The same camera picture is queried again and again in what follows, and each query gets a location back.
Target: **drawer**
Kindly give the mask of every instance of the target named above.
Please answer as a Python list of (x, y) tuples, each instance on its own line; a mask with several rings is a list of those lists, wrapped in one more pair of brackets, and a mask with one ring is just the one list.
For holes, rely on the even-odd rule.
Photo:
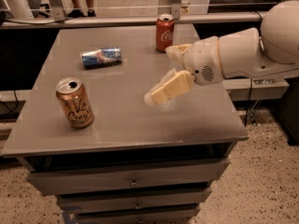
[(203, 203), (211, 193), (202, 184), (187, 184), (134, 190), (102, 191), (57, 198), (66, 213), (94, 213), (113, 210), (141, 210), (155, 206)]
[(228, 164), (228, 159), (145, 163), (32, 173), (28, 181), (44, 195), (138, 189), (217, 180)]
[(191, 218), (198, 212), (198, 205), (182, 205), (138, 211), (78, 214), (76, 221), (78, 224), (141, 224), (145, 221)]

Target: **foot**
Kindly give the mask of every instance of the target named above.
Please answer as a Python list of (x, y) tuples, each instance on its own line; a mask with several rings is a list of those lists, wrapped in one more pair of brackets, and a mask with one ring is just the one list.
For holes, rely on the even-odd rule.
[(87, 17), (96, 17), (94, 10), (87, 12)]
[(86, 17), (84, 13), (79, 9), (74, 9), (70, 13), (67, 14), (68, 18), (81, 18)]

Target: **can lid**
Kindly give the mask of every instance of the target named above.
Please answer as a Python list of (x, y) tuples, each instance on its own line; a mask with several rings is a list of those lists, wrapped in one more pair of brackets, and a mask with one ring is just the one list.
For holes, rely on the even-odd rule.
[(162, 14), (158, 17), (160, 21), (172, 21), (174, 17), (171, 14)]
[(69, 94), (77, 91), (81, 87), (82, 82), (75, 77), (63, 78), (58, 81), (56, 91), (63, 94)]

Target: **soda can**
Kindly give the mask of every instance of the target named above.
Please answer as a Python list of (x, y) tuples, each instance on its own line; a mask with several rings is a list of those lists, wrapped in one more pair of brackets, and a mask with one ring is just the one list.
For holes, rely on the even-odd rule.
[(121, 49), (119, 47), (98, 49), (81, 52), (81, 59), (85, 68), (98, 68), (106, 63), (120, 63)]
[(165, 52), (172, 46), (174, 37), (175, 21), (170, 14), (162, 14), (156, 21), (156, 49)]
[(72, 127), (84, 128), (93, 122), (93, 111), (85, 86), (78, 78), (60, 80), (56, 86), (56, 96)]

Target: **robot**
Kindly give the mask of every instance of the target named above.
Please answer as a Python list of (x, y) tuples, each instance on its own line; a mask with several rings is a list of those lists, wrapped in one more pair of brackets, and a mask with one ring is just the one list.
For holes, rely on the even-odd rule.
[(193, 44), (171, 46), (169, 58), (181, 71), (169, 71), (144, 97), (159, 105), (188, 92), (194, 84), (220, 83), (225, 78), (278, 79), (299, 76), (299, 1), (272, 7), (256, 28)]

